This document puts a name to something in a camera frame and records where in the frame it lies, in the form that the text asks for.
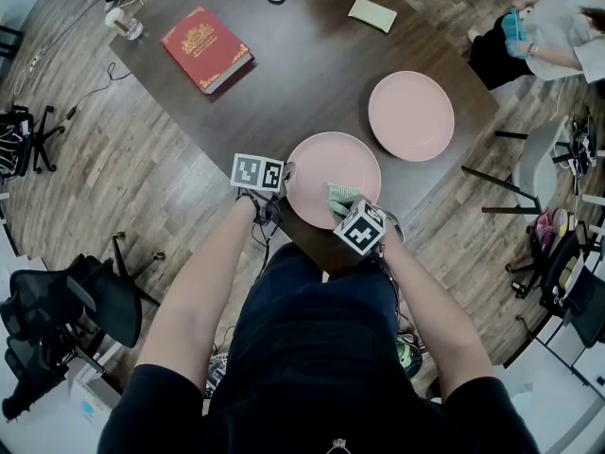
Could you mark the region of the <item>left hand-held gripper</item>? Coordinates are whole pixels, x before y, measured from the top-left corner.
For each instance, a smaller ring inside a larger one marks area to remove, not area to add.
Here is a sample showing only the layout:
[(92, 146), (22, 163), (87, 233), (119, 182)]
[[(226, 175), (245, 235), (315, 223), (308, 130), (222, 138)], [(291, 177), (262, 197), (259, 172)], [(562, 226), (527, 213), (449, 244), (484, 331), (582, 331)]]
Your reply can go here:
[(255, 209), (254, 222), (266, 225), (277, 214), (277, 202), (283, 196), (284, 183), (296, 172), (296, 164), (284, 164), (267, 157), (236, 153), (233, 158), (231, 185), (237, 197), (248, 198)]

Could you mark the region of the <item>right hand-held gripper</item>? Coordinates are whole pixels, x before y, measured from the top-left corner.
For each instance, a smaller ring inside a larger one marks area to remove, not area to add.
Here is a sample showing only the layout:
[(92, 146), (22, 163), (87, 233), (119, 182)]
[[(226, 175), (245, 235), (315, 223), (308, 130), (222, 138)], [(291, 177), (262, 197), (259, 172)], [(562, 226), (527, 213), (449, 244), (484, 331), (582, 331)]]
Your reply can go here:
[(405, 239), (397, 217), (383, 207), (368, 201), (363, 195), (336, 201), (335, 215), (340, 222), (334, 234), (361, 256), (367, 256), (380, 249), (387, 233), (388, 221), (397, 235)]

